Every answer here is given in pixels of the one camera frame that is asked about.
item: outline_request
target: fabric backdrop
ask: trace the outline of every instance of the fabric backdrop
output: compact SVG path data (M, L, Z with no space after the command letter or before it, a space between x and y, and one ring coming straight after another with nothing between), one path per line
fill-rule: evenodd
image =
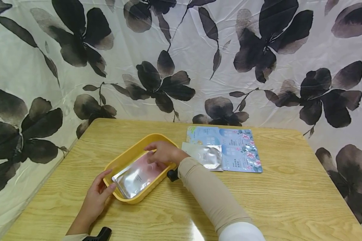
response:
M362 224L362 0L0 0L0 237L98 117L298 129Z

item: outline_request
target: yellow tray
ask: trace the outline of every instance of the yellow tray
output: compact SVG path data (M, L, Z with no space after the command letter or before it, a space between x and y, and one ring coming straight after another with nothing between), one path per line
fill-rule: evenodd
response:
M122 171L124 168L126 168L128 165L130 165L132 162L137 160L139 157L141 157L143 154L145 154L147 151L144 151L143 148L145 148L148 144L151 142L157 142L157 141L165 141L173 144L175 147L178 147L174 142L169 140L167 137L165 137L162 134L150 134L143 139L141 139L137 144L133 145L129 149L127 149L125 152L123 152L121 155L119 155L117 158L115 158L113 161L108 163L105 170L112 169L113 171L108 174L103 181L107 186L109 186L113 181L111 178L117 174L118 172ZM148 195L153 188L155 188L165 177L166 173L168 173L169 170L176 167L176 164L174 163L168 163L167 168L152 182L150 183L144 190L142 190L138 195L136 195L133 198L126 199L123 197L122 193L118 190L118 188L115 189L113 195L121 202L126 202L129 204L135 204L139 203L140 201L145 198L146 195Z

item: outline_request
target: wooden table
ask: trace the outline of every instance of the wooden table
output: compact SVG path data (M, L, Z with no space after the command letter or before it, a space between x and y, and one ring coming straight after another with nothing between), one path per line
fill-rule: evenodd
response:
M59 240L87 189L107 163L142 137L161 133L181 146L190 124L97 119L54 171L3 240ZM302 134L251 128L263 173L215 174L266 240L360 240L362 228ZM142 202L111 198L91 234L110 240L217 240L214 228L180 180L163 180Z

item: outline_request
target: blue packaging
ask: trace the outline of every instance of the blue packaging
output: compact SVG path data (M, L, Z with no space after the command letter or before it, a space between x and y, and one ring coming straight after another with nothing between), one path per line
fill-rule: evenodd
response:
M233 172L263 172L251 130L188 127L186 142L222 146L222 168Z

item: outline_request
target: pink packet surface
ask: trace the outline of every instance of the pink packet surface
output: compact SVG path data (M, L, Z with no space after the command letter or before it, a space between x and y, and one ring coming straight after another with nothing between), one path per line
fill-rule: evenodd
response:
M148 164L147 159L148 153L145 153L112 177L125 198L138 195L167 168L162 162Z

